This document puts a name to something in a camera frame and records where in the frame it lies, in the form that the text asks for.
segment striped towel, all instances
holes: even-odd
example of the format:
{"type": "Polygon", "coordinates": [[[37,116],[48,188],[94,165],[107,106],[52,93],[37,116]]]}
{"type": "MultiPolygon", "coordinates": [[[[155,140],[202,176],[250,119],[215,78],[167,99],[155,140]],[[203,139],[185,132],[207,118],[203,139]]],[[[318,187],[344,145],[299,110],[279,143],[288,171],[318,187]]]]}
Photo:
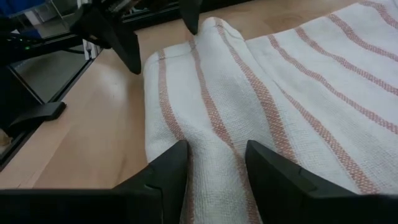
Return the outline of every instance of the striped towel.
{"type": "Polygon", "coordinates": [[[218,18],[146,62],[146,153],[192,147],[182,223],[261,223],[259,141],[357,194],[398,193],[398,7],[354,4],[245,41],[218,18]]]}

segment wooden surface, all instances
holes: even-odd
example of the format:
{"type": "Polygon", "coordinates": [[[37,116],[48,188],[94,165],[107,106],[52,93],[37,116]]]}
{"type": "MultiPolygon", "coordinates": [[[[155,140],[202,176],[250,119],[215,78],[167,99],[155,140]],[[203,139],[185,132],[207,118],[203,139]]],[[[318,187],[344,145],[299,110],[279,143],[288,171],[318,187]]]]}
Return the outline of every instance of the wooden surface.
{"type": "MultiPolygon", "coordinates": [[[[201,15],[220,17],[245,39],[294,28],[357,0],[257,0],[201,15]]],[[[137,31],[144,62],[190,38],[183,22],[137,31]]],[[[104,50],[0,173],[0,188],[111,188],[146,166],[142,76],[104,50]]]]}

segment woven fabric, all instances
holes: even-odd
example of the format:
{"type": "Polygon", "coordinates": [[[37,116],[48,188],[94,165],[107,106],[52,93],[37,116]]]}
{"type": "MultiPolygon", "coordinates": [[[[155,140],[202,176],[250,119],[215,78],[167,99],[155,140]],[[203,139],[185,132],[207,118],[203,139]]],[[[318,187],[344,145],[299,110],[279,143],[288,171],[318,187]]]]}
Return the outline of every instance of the woven fabric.
{"type": "Polygon", "coordinates": [[[192,147],[182,223],[261,223],[249,139],[357,194],[398,193],[398,7],[353,4],[245,41],[218,18],[144,68],[146,153],[192,147]]]}

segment cable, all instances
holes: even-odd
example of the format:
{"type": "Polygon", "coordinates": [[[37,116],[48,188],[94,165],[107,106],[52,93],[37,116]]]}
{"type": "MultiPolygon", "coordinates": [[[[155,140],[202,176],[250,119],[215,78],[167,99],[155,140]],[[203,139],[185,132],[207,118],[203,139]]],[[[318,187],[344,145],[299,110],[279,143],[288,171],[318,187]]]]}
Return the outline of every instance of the cable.
{"type": "Polygon", "coordinates": [[[73,50],[73,49],[63,49],[65,52],[75,53],[75,54],[85,54],[82,50],[73,50]]]}

